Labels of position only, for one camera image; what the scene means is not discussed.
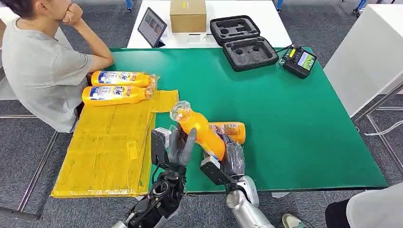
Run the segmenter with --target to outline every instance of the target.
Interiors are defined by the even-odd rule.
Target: cardboard box
[[[171,0],[172,32],[206,32],[204,0]]]
[[[4,30],[6,30],[6,24],[0,19],[0,47],[3,45]]]

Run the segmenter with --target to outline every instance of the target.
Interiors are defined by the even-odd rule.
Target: gray t-shirt
[[[82,102],[92,56],[81,54],[36,30],[21,30],[18,19],[3,37],[3,66],[19,101],[58,132],[71,132]]]

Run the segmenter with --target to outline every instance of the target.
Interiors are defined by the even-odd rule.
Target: bottle label
[[[95,86],[91,88],[90,99],[93,101],[122,99],[128,97],[130,91],[130,86]]]
[[[220,125],[209,125],[210,130],[219,132],[226,135],[238,135],[240,134],[239,124],[220,124]]]
[[[101,84],[119,84],[136,80],[136,72],[101,71],[98,82]]]

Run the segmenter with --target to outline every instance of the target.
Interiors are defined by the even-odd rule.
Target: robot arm
[[[213,157],[201,163],[201,171],[216,185],[227,190],[227,206],[240,228],[274,228],[260,211],[255,182],[245,173],[242,147],[227,135],[219,134],[226,144],[225,158],[220,164]]]
[[[184,196],[186,165],[196,140],[196,129],[189,136],[179,129],[173,133],[164,128],[151,131],[151,158],[157,166],[152,176],[150,192],[128,213],[127,220],[112,228],[162,228],[176,216]],[[158,168],[165,171],[154,181]]]
[[[255,182],[244,175],[242,147],[226,135],[220,135],[226,143],[226,158],[221,164],[213,157],[202,161],[200,169],[216,185],[227,190],[227,206],[231,209],[240,228],[274,228],[259,210],[259,198]],[[151,131],[152,163],[165,172],[158,175],[150,192],[129,211],[127,220],[119,221],[112,228],[163,228],[178,214],[184,196],[186,165],[191,158],[196,131],[189,136],[183,131],[157,128]],[[169,155],[165,149],[170,145]]]

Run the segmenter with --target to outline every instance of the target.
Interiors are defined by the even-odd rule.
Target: yellow plastic bag
[[[157,91],[137,104],[85,107],[52,197],[138,196],[148,191],[155,112],[168,112],[178,91]]]

